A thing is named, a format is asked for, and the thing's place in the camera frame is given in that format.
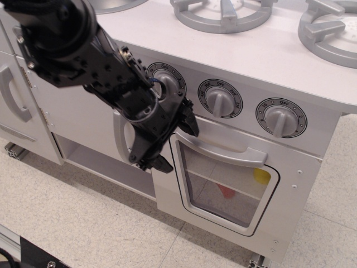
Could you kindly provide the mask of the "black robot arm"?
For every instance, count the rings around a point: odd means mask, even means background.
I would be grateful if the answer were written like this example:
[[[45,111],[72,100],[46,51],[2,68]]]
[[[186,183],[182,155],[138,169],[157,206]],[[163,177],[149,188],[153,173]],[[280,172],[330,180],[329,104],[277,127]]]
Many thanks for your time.
[[[199,128],[192,101],[169,78],[150,78],[129,48],[118,47],[98,24],[88,1],[4,1],[19,22],[17,43],[27,66],[58,87],[82,86],[134,128],[124,159],[163,173],[172,166],[161,155],[176,128],[192,136]]]

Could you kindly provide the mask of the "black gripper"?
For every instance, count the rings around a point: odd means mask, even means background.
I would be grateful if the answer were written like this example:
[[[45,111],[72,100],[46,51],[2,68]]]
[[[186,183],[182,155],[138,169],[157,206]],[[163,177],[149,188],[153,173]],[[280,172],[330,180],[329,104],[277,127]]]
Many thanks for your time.
[[[173,171],[161,151],[176,128],[191,136],[199,135],[193,103],[184,94],[166,96],[163,100],[153,94],[122,97],[122,116],[135,133],[129,160],[142,170]]]

